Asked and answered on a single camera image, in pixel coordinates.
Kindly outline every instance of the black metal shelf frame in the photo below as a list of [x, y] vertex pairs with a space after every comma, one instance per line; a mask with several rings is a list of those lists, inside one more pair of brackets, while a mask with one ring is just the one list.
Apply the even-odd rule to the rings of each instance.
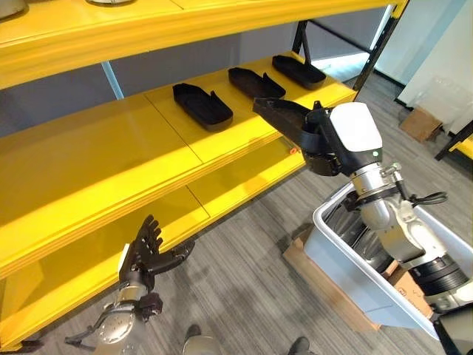
[[381, 31], [381, 34], [378, 37], [378, 40], [376, 41], [375, 46], [373, 47], [372, 50], [370, 48], [366, 48], [362, 44], [357, 43], [351, 38], [348, 38], [345, 35], [342, 35], [341, 33], [337, 33], [335, 30], [325, 26], [324, 24], [320, 23], [317, 20], [308, 19], [308, 20], [300, 21], [297, 24], [297, 31], [294, 37], [292, 51], [299, 54], [303, 39], [304, 37], [306, 37], [305, 32], [307, 29], [307, 24], [312, 24], [312, 25], [322, 28], [324, 31], [332, 34], [333, 36], [341, 39], [342, 41], [347, 42], [348, 44], [354, 46], [355, 48], [358, 48], [359, 50], [362, 50], [363, 52], [369, 53], [370, 56], [368, 57], [366, 63], [364, 64], [363, 69], [361, 70], [360, 74], [358, 75], [356, 82], [353, 84], [353, 89], [357, 92], [357, 95], [358, 95], [360, 89], [363, 87], [364, 83], [368, 79], [368, 76], [375, 69], [376, 61], [379, 59], [379, 56], [381, 55], [381, 52], [386, 46], [386, 43], [388, 42], [389, 37], [391, 37], [392, 32], [394, 31], [396, 25], [399, 22], [400, 16], [394, 17], [393, 15], [395, 10], [396, 10], [396, 7], [392, 9], [391, 16], [389, 17], [388, 21], [384, 25], [384, 28]]

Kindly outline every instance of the white wall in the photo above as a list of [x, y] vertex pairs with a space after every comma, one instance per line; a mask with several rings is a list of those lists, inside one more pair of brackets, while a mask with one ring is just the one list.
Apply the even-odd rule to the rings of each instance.
[[407, 84], [465, 0], [411, 0], [375, 68]]
[[[473, 0], [467, 0], [398, 98], [411, 102], [419, 92], [428, 89], [430, 81], [437, 76], [470, 91], [473, 100], [472, 53]], [[472, 119], [471, 115], [464, 115], [450, 130], [456, 133]]]

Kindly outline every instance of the robotic hand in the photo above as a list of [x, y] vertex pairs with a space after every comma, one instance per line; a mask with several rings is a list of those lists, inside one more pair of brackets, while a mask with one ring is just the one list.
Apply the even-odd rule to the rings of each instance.
[[418, 203], [439, 203], [446, 194], [407, 197], [400, 166], [383, 167], [382, 140], [366, 104], [309, 110], [291, 101], [256, 99], [253, 110], [302, 148], [316, 174], [348, 176], [355, 191], [348, 209], [365, 224], [421, 287], [438, 318], [435, 330], [445, 352], [473, 355], [473, 280], [447, 254], [435, 233], [414, 213]]
[[[78, 348], [95, 350], [94, 355], [132, 355], [143, 341], [144, 323], [161, 313], [163, 301], [153, 292], [154, 277], [180, 265], [190, 255], [194, 241], [159, 252], [163, 239], [158, 222], [149, 215], [137, 237], [126, 245], [120, 260], [120, 289], [117, 299], [107, 305], [98, 321], [87, 330], [65, 342]], [[98, 346], [82, 344], [82, 340], [98, 330]]]

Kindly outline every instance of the gray carpet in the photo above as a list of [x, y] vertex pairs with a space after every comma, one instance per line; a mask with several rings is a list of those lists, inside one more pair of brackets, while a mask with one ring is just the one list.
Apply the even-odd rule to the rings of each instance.
[[[433, 156], [445, 137], [422, 145], [402, 132], [398, 123], [408, 112], [392, 101], [396, 94], [391, 83], [372, 75], [358, 97], [368, 103], [381, 130], [385, 161], [402, 164], [411, 192], [421, 196], [446, 190], [449, 202], [427, 210], [471, 244], [471, 163], [455, 156], [437, 162]], [[313, 210], [346, 181], [302, 170], [201, 232], [188, 261], [157, 278], [163, 313], [148, 324], [139, 354], [178, 355], [194, 322], [228, 354], [285, 355], [302, 334], [320, 355], [442, 354], [440, 344], [422, 331], [351, 331], [282, 259]], [[64, 336], [92, 324], [114, 295], [108, 291], [50, 326], [36, 354], [85, 354], [65, 345]]]

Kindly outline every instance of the shelf board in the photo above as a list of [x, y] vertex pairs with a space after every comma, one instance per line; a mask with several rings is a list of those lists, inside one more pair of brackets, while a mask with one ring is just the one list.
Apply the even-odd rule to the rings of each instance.
[[17, 345], [115, 283], [123, 245], [147, 214], [160, 221], [167, 249], [303, 165], [300, 153], [274, 141], [0, 280], [1, 346]]
[[406, 0], [138, 0], [119, 7], [30, 1], [27, 13], [0, 23], [0, 89], [150, 50], [387, 4]]
[[[243, 67], [267, 72], [306, 107], [355, 96], [332, 78], [305, 90], [270, 58]], [[200, 128], [167, 86], [0, 138], [0, 279], [280, 136], [227, 70], [187, 82], [216, 90], [234, 111], [229, 128]]]
[[200, 165], [142, 95], [0, 139], [0, 279], [164, 195]]
[[[303, 61], [292, 52], [286, 55]], [[251, 69], [260, 75], [266, 72], [270, 78], [286, 89], [286, 100], [295, 101], [306, 107], [313, 107], [315, 100], [320, 100], [325, 106], [333, 106], [351, 101], [355, 97], [353, 90], [331, 77], [327, 77], [323, 87], [314, 91], [306, 90], [274, 69], [272, 57], [243, 64], [241, 67]], [[146, 92], [145, 96], [179, 132], [180, 137], [202, 162], [207, 163], [231, 150], [241, 149], [252, 141], [261, 139], [264, 135], [272, 136], [273, 139], [279, 136], [270, 124], [252, 111], [253, 101], [229, 83], [227, 69], [186, 80], [186, 83], [202, 87], [208, 93], [215, 91], [234, 112], [231, 129], [220, 132], [218, 135], [200, 129], [200, 126], [190, 120], [184, 110], [175, 104], [172, 85]]]
[[218, 219], [304, 166], [280, 138], [188, 184], [210, 218]]

